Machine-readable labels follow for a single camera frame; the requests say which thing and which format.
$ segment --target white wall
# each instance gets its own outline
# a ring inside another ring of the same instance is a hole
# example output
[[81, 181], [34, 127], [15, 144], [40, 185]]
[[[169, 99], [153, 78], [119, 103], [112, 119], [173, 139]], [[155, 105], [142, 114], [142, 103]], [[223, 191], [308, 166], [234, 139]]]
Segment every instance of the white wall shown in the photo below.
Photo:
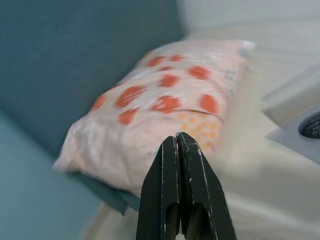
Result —
[[320, 14], [320, 0], [179, 1], [189, 30]]

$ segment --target orange polka dot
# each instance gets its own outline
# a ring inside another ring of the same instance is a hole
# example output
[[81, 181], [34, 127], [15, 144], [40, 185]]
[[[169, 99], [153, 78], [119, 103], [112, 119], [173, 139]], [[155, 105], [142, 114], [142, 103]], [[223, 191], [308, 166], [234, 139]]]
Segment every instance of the orange polka dot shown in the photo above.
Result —
[[218, 112], [218, 103], [214, 97], [209, 94], [201, 95], [199, 105], [209, 113], [216, 114]]
[[146, 87], [144, 86], [131, 86], [127, 88], [115, 102], [115, 105], [118, 108], [128, 106], [134, 99], [139, 97], [145, 91], [145, 88]]
[[159, 86], [164, 88], [170, 88], [177, 84], [179, 77], [172, 74], [165, 74], [162, 76]]
[[105, 102], [105, 96], [104, 96], [104, 95], [99, 96], [99, 97], [95, 100], [95, 102], [94, 102], [94, 104], [92, 105], [92, 107], [91, 107], [90, 110], [97, 110], [97, 109], [99, 109], [99, 108], [104, 104], [104, 102]]
[[164, 66], [164, 67], [160, 68], [159, 71], [168, 71], [171, 69], [172, 69], [172, 67], [170, 67], [170, 66]]
[[156, 57], [154, 57], [153, 59], [151, 59], [151, 60], [148, 62], [148, 66], [149, 66], [149, 67], [157, 66], [157, 65], [161, 64], [164, 59], [165, 59], [164, 56], [156, 56]]
[[184, 57], [182, 55], [179, 55], [179, 54], [176, 54], [176, 55], [173, 55], [172, 57], [170, 57], [170, 61], [171, 62], [179, 62], [182, 59], [184, 59]]
[[151, 109], [164, 114], [170, 114], [178, 107], [180, 107], [180, 101], [178, 98], [174, 96], [161, 96]]
[[200, 80], [207, 80], [210, 74], [210, 71], [203, 66], [192, 66], [187, 69], [187, 72]]
[[129, 109], [124, 113], [121, 113], [118, 117], [119, 123], [122, 125], [129, 125], [130, 123], [132, 123], [137, 111], [138, 111], [138, 108], [135, 108], [135, 109]]

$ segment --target white surface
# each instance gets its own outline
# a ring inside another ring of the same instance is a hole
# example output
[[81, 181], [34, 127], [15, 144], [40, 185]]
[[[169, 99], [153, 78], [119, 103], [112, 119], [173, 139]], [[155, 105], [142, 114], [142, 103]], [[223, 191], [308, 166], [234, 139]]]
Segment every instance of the white surface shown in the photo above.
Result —
[[319, 16], [319, 0], [178, 0], [189, 30]]
[[[217, 27], [189, 37], [257, 43], [216, 156], [239, 240], [320, 239], [320, 165], [265, 139], [277, 126], [260, 108], [265, 94], [318, 63], [319, 30], [314, 18]], [[93, 239], [134, 240], [136, 226], [136, 213], [113, 212]]]
[[307, 108], [320, 103], [319, 93], [320, 64], [317, 64], [266, 95], [262, 100], [263, 112], [281, 126]]

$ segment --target black round object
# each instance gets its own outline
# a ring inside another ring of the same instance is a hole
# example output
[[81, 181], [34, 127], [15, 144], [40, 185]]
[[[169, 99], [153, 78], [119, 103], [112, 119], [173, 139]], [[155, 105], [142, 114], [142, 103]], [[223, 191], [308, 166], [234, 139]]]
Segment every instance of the black round object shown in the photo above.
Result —
[[299, 125], [298, 131], [310, 139], [320, 139], [320, 111], [306, 117]]

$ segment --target yellow dot pattern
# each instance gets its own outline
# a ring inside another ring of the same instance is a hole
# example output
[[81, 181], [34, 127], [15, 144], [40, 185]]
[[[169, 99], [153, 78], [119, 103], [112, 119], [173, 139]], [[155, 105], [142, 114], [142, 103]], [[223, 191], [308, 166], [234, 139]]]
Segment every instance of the yellow dot pattern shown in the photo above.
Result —
[[185, 112], [177, 116], [182, 123], [182, 131], [192, 136], [203, 151], [213, 150], [216, 142], [217, 123], [208, 116], [201, 112]]

